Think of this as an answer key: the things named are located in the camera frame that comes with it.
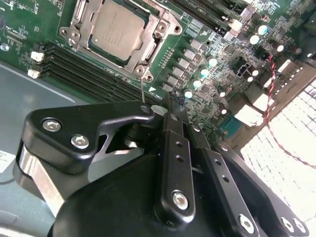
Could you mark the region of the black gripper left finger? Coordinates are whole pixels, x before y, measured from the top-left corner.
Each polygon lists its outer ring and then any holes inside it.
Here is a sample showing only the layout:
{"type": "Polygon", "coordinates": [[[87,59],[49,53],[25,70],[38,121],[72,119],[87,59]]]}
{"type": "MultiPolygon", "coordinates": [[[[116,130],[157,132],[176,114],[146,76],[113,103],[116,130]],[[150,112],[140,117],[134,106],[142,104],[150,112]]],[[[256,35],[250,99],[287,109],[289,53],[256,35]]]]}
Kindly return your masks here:
{"type": "Polygon", "coordinates": [[[24,123],[17,183],[43,198],[56,219],[76,191],[141,156],[191,158],[185,127],[174,92],[157,106],[126,101],[35,110],[24,123]]]}

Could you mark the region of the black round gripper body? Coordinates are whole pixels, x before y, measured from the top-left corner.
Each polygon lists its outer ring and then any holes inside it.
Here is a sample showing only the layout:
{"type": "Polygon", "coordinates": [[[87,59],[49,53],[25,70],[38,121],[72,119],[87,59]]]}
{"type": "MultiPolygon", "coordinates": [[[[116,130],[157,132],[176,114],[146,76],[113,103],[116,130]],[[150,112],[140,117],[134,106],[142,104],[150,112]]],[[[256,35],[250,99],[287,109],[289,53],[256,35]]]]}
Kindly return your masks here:
{"type": "Polygon", "coordinates": [[[54,237],[233,237],[235,218],[189,155],[144,155],[72,194],[54,237]]]}

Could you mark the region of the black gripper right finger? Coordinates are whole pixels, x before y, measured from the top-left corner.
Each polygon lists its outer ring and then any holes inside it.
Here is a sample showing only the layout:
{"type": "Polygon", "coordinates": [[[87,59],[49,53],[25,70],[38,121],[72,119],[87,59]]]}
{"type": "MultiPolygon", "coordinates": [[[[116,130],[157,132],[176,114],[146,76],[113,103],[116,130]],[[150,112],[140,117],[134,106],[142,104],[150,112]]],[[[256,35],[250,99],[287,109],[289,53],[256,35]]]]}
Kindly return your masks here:
{"type": "Polygon", "coordinates": [[[203,130],[188,118],[183,93],[175,93],[175,109],[184,119],[194,158],[206,189],[219,209],[226,237],[308,237],[306,224],[252,171],[226,143],[209,144],[203,130]]]}

